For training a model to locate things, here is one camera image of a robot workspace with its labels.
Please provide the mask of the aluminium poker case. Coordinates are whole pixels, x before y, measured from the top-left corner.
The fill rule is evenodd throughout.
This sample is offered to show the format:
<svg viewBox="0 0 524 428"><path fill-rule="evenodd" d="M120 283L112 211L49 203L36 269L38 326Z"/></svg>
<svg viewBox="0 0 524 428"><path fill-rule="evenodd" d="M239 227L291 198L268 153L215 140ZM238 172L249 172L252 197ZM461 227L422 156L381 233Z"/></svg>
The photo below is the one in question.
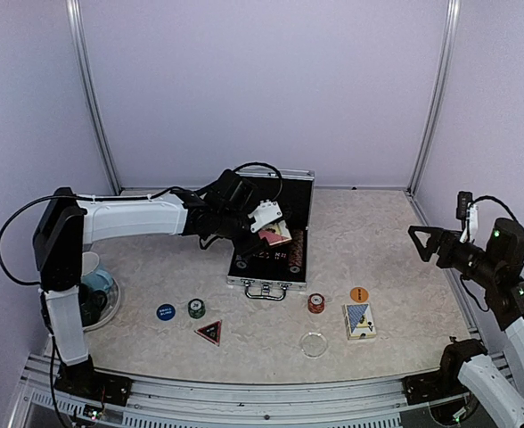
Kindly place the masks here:
<svg viewBox="0 0 524 428"><path fill-rule="evenodd" d="M226 277L252 300L283 300L288 292L307 289L307 247L315 173L283 169L281 177L260 166L239 174L258 186L266 199L281 191L277 203L282 219L267 226L269 247L247 258L234 254Z"/></svg>

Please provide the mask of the red playing card deck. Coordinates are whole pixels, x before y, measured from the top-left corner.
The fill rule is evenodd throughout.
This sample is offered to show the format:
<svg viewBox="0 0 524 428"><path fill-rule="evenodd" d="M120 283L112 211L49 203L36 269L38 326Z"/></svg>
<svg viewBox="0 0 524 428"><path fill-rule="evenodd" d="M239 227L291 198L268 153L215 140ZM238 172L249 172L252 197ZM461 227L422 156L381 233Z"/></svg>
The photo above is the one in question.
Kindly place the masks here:
<svg viewBox="0 0 524 428"><path fill-rule="evenodd" d="M269 224L258 231L261 239L265 239L270 247L275 247L290 243L292 240L291 232L284 220Z"/></svg>

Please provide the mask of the blue playing card deck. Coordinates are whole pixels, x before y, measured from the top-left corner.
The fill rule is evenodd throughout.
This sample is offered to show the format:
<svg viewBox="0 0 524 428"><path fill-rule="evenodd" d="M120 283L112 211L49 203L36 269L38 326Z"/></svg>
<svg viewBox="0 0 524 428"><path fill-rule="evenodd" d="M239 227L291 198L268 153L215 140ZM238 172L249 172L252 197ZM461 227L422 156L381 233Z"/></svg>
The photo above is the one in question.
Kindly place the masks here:
<svg viewBox="0 0 524 428"><path fill-rule="evenodd" d="M369 303L346 304L343 306L343 316L349 341L372 340L377 336Z"/></svg>

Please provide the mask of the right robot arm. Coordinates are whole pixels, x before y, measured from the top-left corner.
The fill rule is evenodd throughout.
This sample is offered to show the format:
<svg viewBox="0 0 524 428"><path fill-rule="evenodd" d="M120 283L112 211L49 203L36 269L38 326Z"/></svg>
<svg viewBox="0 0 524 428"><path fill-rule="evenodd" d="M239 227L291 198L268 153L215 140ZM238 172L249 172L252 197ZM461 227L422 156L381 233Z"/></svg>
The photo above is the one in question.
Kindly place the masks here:
<svg viewBox="0 0 524 428"><path fill-rule="evenodd" d="M520 360L524 371L524 227L498 218L484 249L456 231L410 226L408 234L423 261L438 257L439 268L457 270L485 291L485 302ZM448 344L439 367L407 376L408 404L470 393L499 427L524 427L524 398L498 371L484 345L476 339Z"/></svg>

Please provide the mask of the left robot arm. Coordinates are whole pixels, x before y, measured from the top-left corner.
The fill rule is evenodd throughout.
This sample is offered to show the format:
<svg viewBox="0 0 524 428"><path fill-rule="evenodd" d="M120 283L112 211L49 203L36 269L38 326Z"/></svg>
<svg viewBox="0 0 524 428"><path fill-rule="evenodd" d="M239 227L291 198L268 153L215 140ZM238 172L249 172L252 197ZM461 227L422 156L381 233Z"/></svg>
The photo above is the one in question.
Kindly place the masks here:
<svg viewBox="0 0 524 428"><path fill-rule="evenodd" d="M16 210L1 226L44 204L33 234L33 250L47 311L47 328L70 386L85 397L95 395L101 376L91 367L81 323L78 294L85 247L112 238L139 235L196 235L204 246L211 239L232 242L236 252L251 255L266 245L259 231L282 215L278 202L236 171L226 169L199 190L178 186L137 196L80 195L68 187Z"/></svg>

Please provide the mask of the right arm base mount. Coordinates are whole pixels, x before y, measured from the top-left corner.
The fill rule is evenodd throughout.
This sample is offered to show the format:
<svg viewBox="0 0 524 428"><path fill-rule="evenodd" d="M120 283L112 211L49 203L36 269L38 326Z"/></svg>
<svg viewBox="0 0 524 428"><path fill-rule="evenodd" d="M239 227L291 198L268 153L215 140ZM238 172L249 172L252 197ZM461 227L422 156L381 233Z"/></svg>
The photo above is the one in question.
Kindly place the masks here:
<svg viewBox="0 0 524 428"><path fill-rule="evenodd" d="M402 380L407 404L427 403L466 392L458 375L463 363L478 355L487 355L487 349L476 339L449 343L443 350L438 369L408 375Z"/></svg>

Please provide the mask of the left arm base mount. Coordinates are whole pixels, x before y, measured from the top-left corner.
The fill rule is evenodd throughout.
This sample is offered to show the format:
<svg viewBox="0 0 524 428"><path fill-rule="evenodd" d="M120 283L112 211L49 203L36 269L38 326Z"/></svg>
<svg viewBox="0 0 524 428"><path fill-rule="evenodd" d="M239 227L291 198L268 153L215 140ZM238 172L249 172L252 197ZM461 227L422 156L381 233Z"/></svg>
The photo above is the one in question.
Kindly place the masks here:
<svg viewBox="0 0 524 428"><path fill-rule="evenodd" d="M78 364L61 364L55 389L75 397L125 407L132 383L129 377L96 370L93 359L89 356L86 361Z"/></svg>

